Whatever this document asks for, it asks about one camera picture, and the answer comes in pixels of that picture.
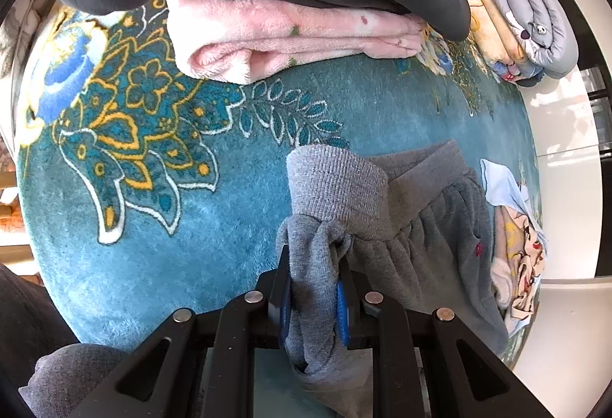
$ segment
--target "white wall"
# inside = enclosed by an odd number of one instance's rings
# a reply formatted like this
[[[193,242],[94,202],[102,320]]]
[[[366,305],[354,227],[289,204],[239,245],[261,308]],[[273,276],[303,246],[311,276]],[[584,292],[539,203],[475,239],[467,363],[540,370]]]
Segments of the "white wall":
[[[584,418],[612,379],[612,278],[543,281],[514,373],[555,418]]]
[[[612,8],[607,0],[575,0],[612,71]]]
[[[521,89],[540,171],[543,278],[592,278],[602,225],[602,170],[595,119],[578,68]]]
[[[612,8],[575,0],[612,71]],[[602,221],[599,140],[578,69],[521,89],[540,170],[543,227],[550,241],[544,278],[595,276]]]

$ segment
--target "pink blanket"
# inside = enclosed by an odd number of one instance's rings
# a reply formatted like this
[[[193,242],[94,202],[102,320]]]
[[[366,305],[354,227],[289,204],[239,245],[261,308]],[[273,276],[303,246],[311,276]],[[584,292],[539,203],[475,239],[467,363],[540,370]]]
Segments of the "pink blanket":
[[[425,22],[367,9],[316,9],[280,0],[166,0],[176,65],[193,78],[247,85],[282,69],[361,52],[421,50]]]

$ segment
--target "wooden furniture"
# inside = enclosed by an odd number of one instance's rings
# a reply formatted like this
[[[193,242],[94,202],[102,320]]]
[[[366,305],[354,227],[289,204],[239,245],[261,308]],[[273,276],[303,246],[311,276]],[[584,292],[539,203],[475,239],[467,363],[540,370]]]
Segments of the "wooden furniture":
[[[17,177],[14,171],[0,172],[0,193],[4,189],[17,186]],[[6,216],[10,218],[10,205],[0,205],[0,220]],[[11,265],[18,262],[31,261],[34,259],[32,249],[28,245],[24,246],[0,246],[0,263]]]

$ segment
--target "blue rug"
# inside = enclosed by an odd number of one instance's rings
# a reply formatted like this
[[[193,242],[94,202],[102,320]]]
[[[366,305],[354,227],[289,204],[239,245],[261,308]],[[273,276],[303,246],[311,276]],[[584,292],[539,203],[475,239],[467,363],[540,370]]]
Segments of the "blue rug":
[[[478,173],[480,158],[508,166],[539,208],[521,95],[470,41],[430,31],[419,57],[356,55],[242,87],[182,75],[166,12],[57,7],[24,75],[24,219],[82,342],[130,350],[175,308],[221,307],[274,268],[297,145],[376,155],[454,138]]]

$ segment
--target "metal screw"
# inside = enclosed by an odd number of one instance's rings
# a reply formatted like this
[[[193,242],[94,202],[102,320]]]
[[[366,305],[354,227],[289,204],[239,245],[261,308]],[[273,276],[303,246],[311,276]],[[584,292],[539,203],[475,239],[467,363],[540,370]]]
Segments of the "metal screw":
[[[258,290],[250,290],[246,294],[244,294],[244,300],[249,304],[256,304],[262,301],[264,298],[264,294],[259,292]]]
[[[439,308],[436,310],[436,316],[440,321],[451,321],[455,317],[455,311],[451,308]]]
[[[184,323],[191,319],[191,309],[181,308],[172,313],[172,319],[177,323]]]
[[[370,304],[380,304],[384,299],[384,296],[380,292],[372,290],[365,295],[366,302]]]

